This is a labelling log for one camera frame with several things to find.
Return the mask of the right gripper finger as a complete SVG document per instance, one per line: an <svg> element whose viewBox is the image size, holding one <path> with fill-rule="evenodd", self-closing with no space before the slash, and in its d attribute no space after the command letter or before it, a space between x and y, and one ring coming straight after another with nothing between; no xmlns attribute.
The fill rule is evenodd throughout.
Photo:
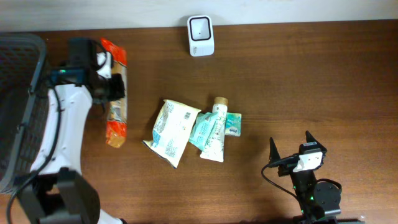
<svg viewBox="0 0 398 224"><path fill-rule="evenodd" d="M277 150L276 144L273 138L269 139L270 143L270 153L269 153L269 162L276 162L280 160L280 155Z"/></svg>
<svg viewBox="0 0 398 224"><path fill-rule="evenodd" d="M324 149L325 147L319 142L317 141L313 135L310 133L310 131L306 131L305 132L305 137L306 137L306 145L307 146L316 146L319 147L320 149Z"/></svg>

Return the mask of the small teal tissue pack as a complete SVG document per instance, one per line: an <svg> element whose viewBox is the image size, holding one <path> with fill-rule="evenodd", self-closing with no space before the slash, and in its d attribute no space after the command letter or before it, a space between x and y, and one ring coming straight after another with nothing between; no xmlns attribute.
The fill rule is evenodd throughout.
<svg viewBox="0 0 398 224"><path fill-rule="evenodd" d="M225 135L240 137L241 135L242 114L227 113Z"/></svg>

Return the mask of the white bamboo print tube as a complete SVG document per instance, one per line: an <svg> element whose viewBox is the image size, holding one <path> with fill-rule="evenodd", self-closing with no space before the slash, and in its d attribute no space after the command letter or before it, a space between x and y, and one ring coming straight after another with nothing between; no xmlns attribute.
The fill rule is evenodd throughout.
<svg viewBox="0 0 398 224"><path fill-rule="evenodd" d="M224 162L224 137L227 112L228 99L217 96L212 109L212 113L216 113L215 125L205 143L205 149L200 154L202 159Z"/></svg>

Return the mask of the teal sachet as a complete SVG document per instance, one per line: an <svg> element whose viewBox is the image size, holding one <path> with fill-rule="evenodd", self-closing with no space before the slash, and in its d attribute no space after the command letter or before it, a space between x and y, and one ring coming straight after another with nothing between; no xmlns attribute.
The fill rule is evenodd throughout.
<svg viewBox="0 0 398 224"><path fill-rule="evenodd" d="M211 131L215 125L218 115L216 113L207 112L199 113L195 125L191 131L189 142L199 148L205 150L205 144L210 137Z"/></svg>

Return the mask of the orange cracker snack pack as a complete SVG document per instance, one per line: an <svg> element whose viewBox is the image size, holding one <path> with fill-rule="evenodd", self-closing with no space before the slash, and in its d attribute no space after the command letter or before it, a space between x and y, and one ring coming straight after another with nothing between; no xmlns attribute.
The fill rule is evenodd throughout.
<svg viewBox="0 0 398 224"><path fill-rule="evenodd" d="M111 69L112 78L121 77L124 96L109 103L109 112L106 121L106 144L119 148L126 140L127 131L127 57L124 48L119 47L105 38L101 44L112 56L114 65Z"/></svg>

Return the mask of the white wet wipes pack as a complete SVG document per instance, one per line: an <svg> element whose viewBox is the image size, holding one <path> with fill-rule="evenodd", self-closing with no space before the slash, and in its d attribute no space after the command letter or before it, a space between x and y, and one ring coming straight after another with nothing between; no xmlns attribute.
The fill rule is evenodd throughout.
<svg viewBox="0 0 398 224"><path fill-rule="evenodd" d="M143 144L176 169L200 111L174 100L164 100L152 129L152 140L143 140Z"/></svg>

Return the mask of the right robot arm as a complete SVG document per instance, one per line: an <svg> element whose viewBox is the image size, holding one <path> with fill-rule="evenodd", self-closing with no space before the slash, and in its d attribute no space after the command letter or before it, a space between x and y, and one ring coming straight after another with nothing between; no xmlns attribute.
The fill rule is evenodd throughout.
<svg viewBox="0 0 398 224"><path fill-rule="evenodd" d="M294 223L338 223L341 213L342 186L330 179L317 179L315 171L321 168L327 149L309 131L306 142L299 145L298 153L281 158L275 142L270 138L269 163L266 168L278 168L278 176L289 176L294 192L281 187L263 175L271 185L293 196L300 206L301 216L294 217Z"/></svg>

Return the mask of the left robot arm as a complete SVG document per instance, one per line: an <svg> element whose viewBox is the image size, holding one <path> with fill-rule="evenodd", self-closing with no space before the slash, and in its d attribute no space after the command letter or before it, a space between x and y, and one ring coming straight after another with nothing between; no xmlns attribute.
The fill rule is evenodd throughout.
<svg viewBox="0 0 398 224"><path fill-rule="evenodd" d="M51 67L45 42L1 35L1 193L31 223L119 223L81 174L85 122L94 104L120 100L126 77L106 42L68 41L68 58Z"/></svg>

